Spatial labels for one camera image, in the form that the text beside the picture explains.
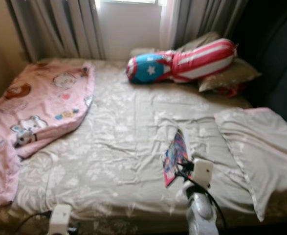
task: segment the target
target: gray bed sheet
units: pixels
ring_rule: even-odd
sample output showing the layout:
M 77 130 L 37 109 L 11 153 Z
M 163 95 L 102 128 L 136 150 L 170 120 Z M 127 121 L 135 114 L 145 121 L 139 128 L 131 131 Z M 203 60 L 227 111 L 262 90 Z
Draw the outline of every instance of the gray bed sheet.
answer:
M 0 208 L 1 227 L 11 230 L 28 214 L 66 203 L 86 235 L 186 231 L 182 179 L 166 189 L 160 159 L 179 126 L 188 130 L 191 152 L 215 163 L 210 192 L 229 226 L 259 223 L 243 174 L 213 119 L 225 108 L 249 107 L 244 98 L 199 94 L 194 84 L 132 85 L 126 63 L 92 63 L 97 79 L 90 111 L 76 131 L 22 162 L 16 198 Z M 268 218 L 281 219 L 277 210 Z M 34 219 L 24 230 L 34 234 L 46 226 Z

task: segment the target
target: magazine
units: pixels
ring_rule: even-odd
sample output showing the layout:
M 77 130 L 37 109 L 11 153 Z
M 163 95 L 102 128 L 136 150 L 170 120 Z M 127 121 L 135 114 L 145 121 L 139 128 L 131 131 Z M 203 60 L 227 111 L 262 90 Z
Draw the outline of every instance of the magazine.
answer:
M 174 140 L 162 157 L 165 187 L 177 177 L 177 164 L 191 161 L 189 139 L 185 129 L 179 128 Z

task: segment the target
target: headboard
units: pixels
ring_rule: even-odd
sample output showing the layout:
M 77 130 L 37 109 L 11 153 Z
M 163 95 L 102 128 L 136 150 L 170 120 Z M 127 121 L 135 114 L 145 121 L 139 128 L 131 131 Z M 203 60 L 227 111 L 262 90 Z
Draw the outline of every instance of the headboard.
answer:
M 263 76 L 251 82 L 245 97 L 287 121 L 287 0 L 250 0 L 233 41 L 238 55 Z

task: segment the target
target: power cord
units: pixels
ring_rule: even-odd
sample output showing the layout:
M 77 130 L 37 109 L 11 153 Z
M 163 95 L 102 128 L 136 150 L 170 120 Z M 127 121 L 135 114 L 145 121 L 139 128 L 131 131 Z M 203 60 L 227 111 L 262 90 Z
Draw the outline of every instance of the power cord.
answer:
M 12 235 L 17 235 L 18 231 L 22 228 L 22 226 L 32 217 L 40 215 L 40 216 L 45 216 L 46 218 L 49 219 L 51 217 L 51 214 L 52 214 L 52 211 L 46 211 L 46 212 L 39 212 L 39 213 L 35 213 L 35 214 L 30 215 L 29 217 L 24 219 L 24 221 L 22 223 L 20 223 L 20 225 L 17 227 L 17 229 L 14 231 L 14 233 Z
M 186 174 L 181 172 L 181 170 L 179 170 L 178 168 L 177 168 L 177 175 L 182 176 L 185 180 L 188 180 L 191 183 L 193 183 L 199 189 L 199 192 L 204 193 L 214 203 L 215 207 L 218 210 L 218 213 L 221 215 L 221 220 L 223 223 L 224 232 L 227 235 L 228 234 L 228 227 L 227 227 L 225 217 L 223 216 L 221 209 L 220 209 L 219 205 L 217 204 L 216 200 L 213 198 L 213 196 L 205 188 L 203 188 L 201 185 L 199 185 L 194 180 L 190 179 Z

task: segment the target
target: white pillowcase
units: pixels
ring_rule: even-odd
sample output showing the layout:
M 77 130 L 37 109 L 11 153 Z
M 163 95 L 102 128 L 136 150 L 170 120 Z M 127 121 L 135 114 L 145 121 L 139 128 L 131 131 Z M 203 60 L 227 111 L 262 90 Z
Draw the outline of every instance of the white pillowcase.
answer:
M 263 221 L 271 196 L 287 196 L 287 122 L 268 108 L 228 109 L 215 120 Z

